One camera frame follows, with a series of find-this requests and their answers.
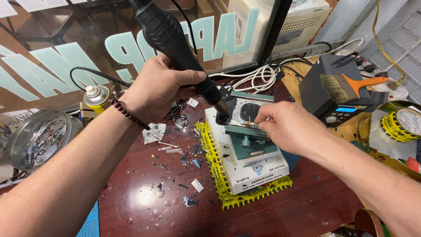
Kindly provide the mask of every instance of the glass window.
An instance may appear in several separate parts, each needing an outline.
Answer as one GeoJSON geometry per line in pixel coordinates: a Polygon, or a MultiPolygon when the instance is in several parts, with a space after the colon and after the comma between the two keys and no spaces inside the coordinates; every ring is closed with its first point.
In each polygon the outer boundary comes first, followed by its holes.
{"type": "MultiPolygon", "coordinates": [[[[192,45],[175,5],[155,2],[177,17],[192,45]]],[[[207,73],[256,60],[274,0],[177,2],[192,22],[207,73]]],[[[72,68],[92,68],[130,83],[145,60],[159,53],[147,45],[127,0],[0,0],[0,28],[0,113],[78,104],[84,92],[70,80],[72,68]]],[[[86,71],[73,75],[85,86],[112,87],[86,71]]]]}

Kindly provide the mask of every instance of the phone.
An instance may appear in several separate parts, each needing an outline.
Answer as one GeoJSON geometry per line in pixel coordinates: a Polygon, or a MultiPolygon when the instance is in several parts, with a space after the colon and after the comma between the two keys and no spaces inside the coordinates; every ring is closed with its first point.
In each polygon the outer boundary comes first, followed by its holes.
{"type": "Polygon", "coordinates": [[[259,113],[259,109],[263,105],[273,104],[272,102],[250,100],[238,97],[225,97],[225,103],[229,108],[229,117],[224,117],[220,113],[216,113],[216,123],[219,125],[234,125],[246,127],[245,121],[254,122],[259,113]]]}

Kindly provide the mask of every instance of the roll of fragile tape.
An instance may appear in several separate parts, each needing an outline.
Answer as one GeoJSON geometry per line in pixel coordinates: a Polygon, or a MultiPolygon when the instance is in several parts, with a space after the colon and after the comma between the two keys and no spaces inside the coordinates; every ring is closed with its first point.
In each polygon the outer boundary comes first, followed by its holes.
{"type": "Polygon", "coordinates": [[[383,116],[381,128],[396,141],[407,143],[421,138],[421,113],[411,108],[397,108],[383,116]]]}

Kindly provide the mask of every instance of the spray can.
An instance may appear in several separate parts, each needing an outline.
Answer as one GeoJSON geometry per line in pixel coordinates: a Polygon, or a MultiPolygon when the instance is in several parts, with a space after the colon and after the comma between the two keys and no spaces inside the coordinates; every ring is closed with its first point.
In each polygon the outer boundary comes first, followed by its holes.
{"type": "Polygon", "coordinates": [[[104,112],[109,106],[112,93],[106,86],[87,86],[83,101],[98,114],[104,112]]]}

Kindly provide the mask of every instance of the blue lcd display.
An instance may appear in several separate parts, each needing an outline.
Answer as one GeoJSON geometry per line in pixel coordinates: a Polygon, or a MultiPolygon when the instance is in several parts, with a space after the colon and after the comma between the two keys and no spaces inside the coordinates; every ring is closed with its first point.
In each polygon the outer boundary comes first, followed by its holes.
{"type": "Polygon", "coordinates": [[[341,108],[341,107],[339,107],[339,108],[337,108],[335,111],[338,111],[338,112],[349,112],[349,113],[352,113],[352,112],[355,112],[357,109],[351,109],[351,108],[341,108]]]}

